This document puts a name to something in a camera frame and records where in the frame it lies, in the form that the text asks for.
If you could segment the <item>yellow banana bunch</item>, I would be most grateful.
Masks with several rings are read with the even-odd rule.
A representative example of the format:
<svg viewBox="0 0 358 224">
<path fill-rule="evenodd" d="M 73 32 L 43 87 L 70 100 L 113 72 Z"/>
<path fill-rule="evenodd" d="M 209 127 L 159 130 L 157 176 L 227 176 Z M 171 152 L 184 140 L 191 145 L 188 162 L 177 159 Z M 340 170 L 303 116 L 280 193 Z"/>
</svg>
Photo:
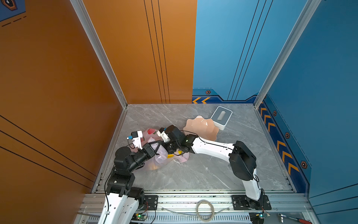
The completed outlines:
<svg viewBox="0 0 358 224">
<path fill-rule="evenodd" d="M 182 151 L 179 151 L 177 154 L 176 154 L 176 153 L 173 153 L 173 154 L 168 155 L 167 158 L 173 158 L 173 157 L 175 157 L 175 156 L 181 156 L 182 154 L 183 154 L 183 152 L 182 152 Z"/>
</svg>

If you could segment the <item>pink printed plastic bag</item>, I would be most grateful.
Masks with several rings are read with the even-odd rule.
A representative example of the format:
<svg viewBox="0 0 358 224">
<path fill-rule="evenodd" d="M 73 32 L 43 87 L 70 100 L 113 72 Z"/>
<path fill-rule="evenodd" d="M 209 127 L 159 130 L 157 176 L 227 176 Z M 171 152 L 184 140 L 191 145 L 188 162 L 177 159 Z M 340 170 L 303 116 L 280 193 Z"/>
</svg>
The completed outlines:
<svg viewBox="0 0 358 224">
<path fill-rule="evenodd" d="M 157 129 L 148 128 L 142 132 L 143 133 L 143 139 L 141 140 L 142 147 L 148 142 L 162 140 L 157 135 L 157 131 L 158 131 Z M 181 156 L 175 156 L 173 158 L 167 158 L 168 154 L 163 146 L 159 147 L 157 154 L 158 155 L 155 155 L 153 158 L 146 161 L 145 165 L 143 166 L 143 168 L 141 168 L 141 170 L 145 170 L 145 171 L 156 170 L 168 165 L 171 161 L 184 163 L 189 159 L 189 153 L 185 153 Z"/>
</svg>

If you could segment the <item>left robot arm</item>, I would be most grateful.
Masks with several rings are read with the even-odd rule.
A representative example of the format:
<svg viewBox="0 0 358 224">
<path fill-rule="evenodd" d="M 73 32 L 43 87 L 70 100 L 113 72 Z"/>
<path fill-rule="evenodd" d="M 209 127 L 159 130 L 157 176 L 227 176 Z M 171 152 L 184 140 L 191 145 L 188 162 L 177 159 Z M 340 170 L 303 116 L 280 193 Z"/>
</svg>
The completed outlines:
<svg viewBox="0 0 358 224">
<path fill-rule="evenodd" d="M 114 166 L 105 182 L 105 203 L 100 224 L 129 224 L 135 212 L 144 205 L 142 188 L 133 187 L 134 171 L 153 158 L 163 141 L 146 143 L 137 152 L 129 146 L 119 148 L 115 153 Z"/>
</svg>

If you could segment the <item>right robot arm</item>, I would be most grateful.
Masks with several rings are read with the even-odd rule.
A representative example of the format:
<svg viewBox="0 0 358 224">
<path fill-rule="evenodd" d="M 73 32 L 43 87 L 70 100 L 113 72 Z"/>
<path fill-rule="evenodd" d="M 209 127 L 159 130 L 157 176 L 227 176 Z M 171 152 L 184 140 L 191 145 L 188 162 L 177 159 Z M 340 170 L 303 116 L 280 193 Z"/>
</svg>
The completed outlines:
<svg viewBox="0 0 358 224">
<path fill-rule="evenodd" d="M 171 125 L 161 128 L 159 134 L 169 154 L 177 150 L 185 153 L 209 155 L 230 164 L 233 174 L 242 180 L 246 196 L 243 207 L 249 210 L 264 209 L 265 193 L 259 185 L 256 156 L 242 142 L 219 143 L 199 137 L 196 133 L 179 130 Z"/>
</svg>

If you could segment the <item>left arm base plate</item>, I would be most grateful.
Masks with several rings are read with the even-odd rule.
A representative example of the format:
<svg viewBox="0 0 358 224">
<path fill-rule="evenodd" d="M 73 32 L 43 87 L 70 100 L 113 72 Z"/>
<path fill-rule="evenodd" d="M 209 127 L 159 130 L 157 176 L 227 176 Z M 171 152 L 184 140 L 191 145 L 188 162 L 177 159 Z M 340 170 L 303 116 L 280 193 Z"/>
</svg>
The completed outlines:
<svg viewBox="0 0 358 224">
<path fill-rule="evenodd" d="M 158 208 L 158 195 L 145 195 L 143 210 L 156 211 Z"/>
</svg>

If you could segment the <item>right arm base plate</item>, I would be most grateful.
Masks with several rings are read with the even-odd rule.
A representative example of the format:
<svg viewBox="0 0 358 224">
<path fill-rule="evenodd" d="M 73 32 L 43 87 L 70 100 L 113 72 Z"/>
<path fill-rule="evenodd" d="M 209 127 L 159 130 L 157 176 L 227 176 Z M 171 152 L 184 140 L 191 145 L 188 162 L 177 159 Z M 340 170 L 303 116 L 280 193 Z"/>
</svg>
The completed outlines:
<svg viewBox="0 0 358 224">
<path fill-rule="evenodd" d="M 258 201 L 248 198 L 246 195 L 232 195 L 234 210 L 272 210 L 267 195 L 261 195 Z"/>
</svg>

